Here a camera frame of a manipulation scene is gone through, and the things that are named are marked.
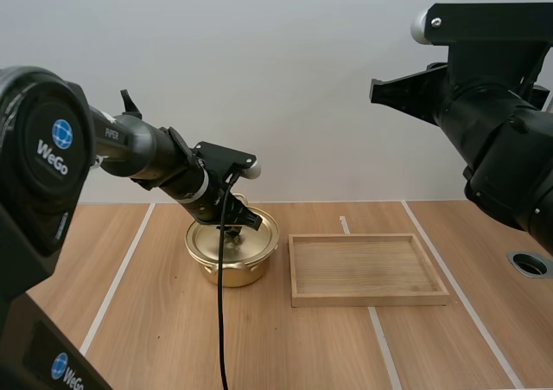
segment wego logo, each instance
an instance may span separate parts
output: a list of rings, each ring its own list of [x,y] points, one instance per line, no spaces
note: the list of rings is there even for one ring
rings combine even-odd
[[[63,176],[67,175],[67,172],[69,169],[67,166],[63,163],[62,157],[57,157],[52,153],[52,148],[48,146],[42,139],[39,139],[38,141],[38,148],[36,149],[36,153],[40,155],[43,159],[46,160],[50,166],[54,167],[56,171],[58,171]]]
[[[75,370],[69,367],[69,357],[67,357],[66,353],[61,353],[55,357],[50,374],[54,380],[63,377],[63,382],[73,390],[85,390],[85,385],[82,384],[83,380],[80,377],[76,377]]]

